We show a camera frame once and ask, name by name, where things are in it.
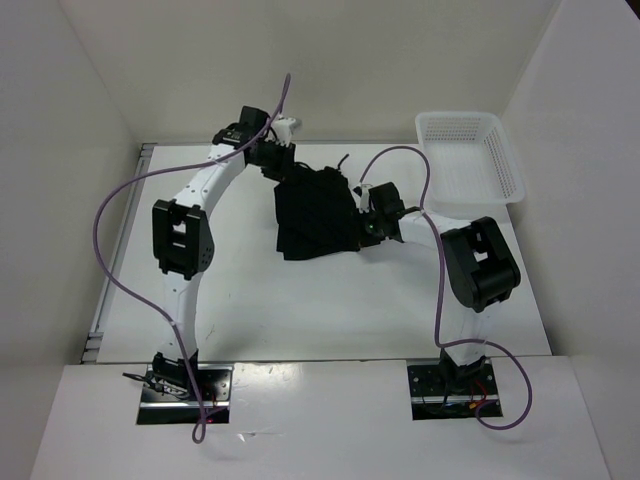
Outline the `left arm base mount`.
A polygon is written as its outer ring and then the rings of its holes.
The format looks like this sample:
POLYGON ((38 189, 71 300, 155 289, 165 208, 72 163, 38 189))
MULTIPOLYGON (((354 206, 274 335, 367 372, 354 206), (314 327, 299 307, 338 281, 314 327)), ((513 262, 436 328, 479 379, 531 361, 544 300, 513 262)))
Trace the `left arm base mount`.
MULTIPOLYGON (((208 425, 229 423, 233 370, 232 365, 224 364, 198 366, 196 379, 208 425)), ((150 366, 144 375, 125 372, 122 376, 141 385, 138 425, 194 425, 200 418, 197 398, 190 387, 156 379, 150 366)))

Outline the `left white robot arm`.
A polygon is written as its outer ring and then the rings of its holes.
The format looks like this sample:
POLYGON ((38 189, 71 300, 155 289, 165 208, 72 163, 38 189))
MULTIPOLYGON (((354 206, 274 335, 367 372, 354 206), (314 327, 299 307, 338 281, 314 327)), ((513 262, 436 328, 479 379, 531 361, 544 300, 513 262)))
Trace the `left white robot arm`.
POLYGON ((225 190, 248 165, 279 180, 293 167, 295 117, 245 106, 238 121, 216 133, 207 161, 187 185, 152 208, 153 255, 164 276, 163 310, 174 337, 152 361, 153 378, 175 398, 193 397, 200 385, 195 334, 200 283, 211 265, 215 245, 210 215, 225 190))

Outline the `black shorts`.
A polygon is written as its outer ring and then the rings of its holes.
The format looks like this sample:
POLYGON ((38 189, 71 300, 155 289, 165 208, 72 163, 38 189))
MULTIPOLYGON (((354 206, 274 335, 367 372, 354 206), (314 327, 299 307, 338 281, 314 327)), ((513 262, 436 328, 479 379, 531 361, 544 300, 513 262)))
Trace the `black shorts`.
POLYGON ((276 251, 306 261, 361 249, 358 210, 347 178, 336 168, 302 162, 274 188, 276 251))

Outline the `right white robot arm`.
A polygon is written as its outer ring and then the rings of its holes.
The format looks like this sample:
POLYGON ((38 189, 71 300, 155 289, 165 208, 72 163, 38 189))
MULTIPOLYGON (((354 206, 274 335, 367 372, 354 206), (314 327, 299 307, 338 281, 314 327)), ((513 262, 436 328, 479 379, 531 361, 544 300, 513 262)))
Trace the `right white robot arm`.
POLYGON ((486 361, 496 306, 520 285, 521 273, 497 222, 427 214, 407 208, 396 186, 359 184, 362 244, 394 240, 432 248, 438 255, 434 337, 438 378, 447 394, 471 387, 486 361))

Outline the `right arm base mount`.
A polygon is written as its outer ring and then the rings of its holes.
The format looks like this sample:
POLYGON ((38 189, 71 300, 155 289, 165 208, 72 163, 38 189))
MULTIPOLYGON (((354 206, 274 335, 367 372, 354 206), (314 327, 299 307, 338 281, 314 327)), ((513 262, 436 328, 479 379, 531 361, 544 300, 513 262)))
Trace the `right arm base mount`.
POLYGON ((503 416, 493 366, 486 362, 470 380, 448 386, 437 360, 407 363, 412 419, 458 420, 503 416))

